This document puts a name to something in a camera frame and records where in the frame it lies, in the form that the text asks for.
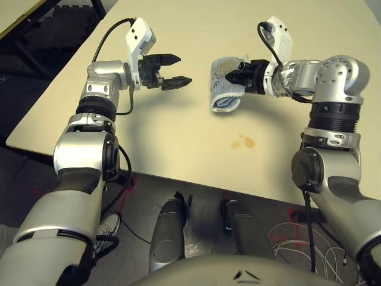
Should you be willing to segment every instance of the sneaker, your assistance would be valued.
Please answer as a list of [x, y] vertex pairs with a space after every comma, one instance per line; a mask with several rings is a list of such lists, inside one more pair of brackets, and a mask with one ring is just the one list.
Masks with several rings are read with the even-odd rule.
[[[120, 226], [120, 215], [118, 213], [109, 214], [98, 226], [97, 235], [116, 235]], [[108, 241], [97, 241], [95, 252], [99, 253]]]

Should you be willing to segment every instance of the floor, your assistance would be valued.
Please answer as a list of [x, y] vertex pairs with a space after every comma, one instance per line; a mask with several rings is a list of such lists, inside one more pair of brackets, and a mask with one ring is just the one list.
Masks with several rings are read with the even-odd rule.
[[[41, 31], [35, 31], [34, 36], [41, 36]], [[47, 61], [51, 68], [59, 71], [64, 64]], [[25, 69], [22, 63], [9, 62], [13, 69]], [[0, 74], [0, 224], [19, 227], [34, 203], [47, 192], [50, 192], [56, 180], [54, 169], [24, 157], [4, 146], [5, 138], [14, 129], [18, 121], [27, 113], [38, 100], [41, 93], [49, 85], [45, 80], [31, 77], [20, 77], [4, 72]], [[161, 206], [176, 192], [180, 191], [185, 198], [193, 196], [190, 216], [185, 226], [186, 257], [205, 254], [235, 253], [232, 238], [223, 234], [219, 205], [222, 199], [235, 199], [243, 202], [258, 219], [262, 229], [268, 233], [279, 223], [291, 222], [290, 213], [303, 209], [301, 206], [286, 204], [265, 198], [239, 194], [223, 189], [179, 182], [134, 173], [136, 182], [133, 192], [126, 194], [118, 201], [113, 210], [123, 214], [124, 221], [141, 237], [150, 240]], [[119, 191], [120, 186], [110, 184], [104, 194], [104, 204]], [[322, 232], [316, 225], [316, 231]], [[93, 269], [86, 285], [129, 285], [148, 274], [149, 245], [132, 235], [121, 226], [117, 236], [120, 245], [108, 256], [102, 258]], [[336, 246], [325, 234], [323, 237], [331, 246]], [[279, 225], [269, 235], [272, 245], [286, 239], [308, 240], [305, 228], [291, 224]], [[323, 254], [329, 246], [319, 236], [315, 235], [316, 246]], [[309, 260], [297, 251], [309, 256], [309, 248], [304, 244], [288, 244], [291, 250], [279, 250], [276, 259], [290, 263], [295, 267], [308, 271]], [[348, 259], [347, 266], [342, 266], [343, 251], [334, 251], [338, 262], [338, 275], [345, 285], [354, 285], [358, 274], [352, 260]], [[333, 265], [333, 256], [327, 256]], [[317, 258], [318, 274], [324, 276], [323, 263]], [[331, 270], [328, 276], [334, 279]]]

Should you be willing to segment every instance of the beige table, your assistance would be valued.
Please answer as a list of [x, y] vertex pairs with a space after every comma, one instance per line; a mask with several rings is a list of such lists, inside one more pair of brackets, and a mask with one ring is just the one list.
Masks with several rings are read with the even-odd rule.
[[[133, 170], [291, 203], [303, 203], [291, 181], [291, 158], [308, 124], [310, 105], [290, 99], [246, 95], [232, 114], [210, 112], [210, 65], [224, 56], [270, 59], [256, 26], [276, 15], [289, 28], [294, 59], [326, 59], [348, 54], [365, 62], [371, 80], [363, 92], [358, 131], [362, 134], [364, 195], [380, 193], [380, 27], [364, 1], [145, 1], [119, 0], [89, 39], [18, 124], [7, 144], [53, 154], [55, 143], [75, 113], [95, 49], [116, 21], [143, 17], [157, 43], [154, 53], [174, 53], [182, 61], [162, 68], [164, 77], [193, 78], [169, 92], [142, 89], [135, 109], [117, 118], [117, 136]], [[99, 60], [126, 60], [128, 24], [106, 41]], [[129, 108], [121, 94], [119, 112]]]

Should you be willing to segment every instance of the brown stain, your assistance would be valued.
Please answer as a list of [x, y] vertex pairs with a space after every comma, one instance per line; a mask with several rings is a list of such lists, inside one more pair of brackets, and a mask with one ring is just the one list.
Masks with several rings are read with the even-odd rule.
[[248, 148], [252, 148], [252, 147], [254, 147], [255, 142], [250, 137], [245, 137], [245, 140], [243, 141], [243, 144], [244, 144], [244, 146], [246, 146]]
[[241, 143], [240, 143], [238, 140], [236, 140], [236, 141], [233, 141], [233, 142], [231, 143], [230, 146], [231, 146], [232, 148], [237, 148], [237, 147], [240, 146], [240, 144], [241, 144]]

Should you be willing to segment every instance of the towel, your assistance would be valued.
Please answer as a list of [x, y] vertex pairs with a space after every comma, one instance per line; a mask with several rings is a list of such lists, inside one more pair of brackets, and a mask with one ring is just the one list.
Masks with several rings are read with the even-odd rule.
[[230, 112], [236, 109], [245, 94], [245, 87], [234, 85], [225, 79], [225, 75], [244, 60], [236, 57], [219, 58], [212, 63], [210, 72], [210, 105], [214, 112]]

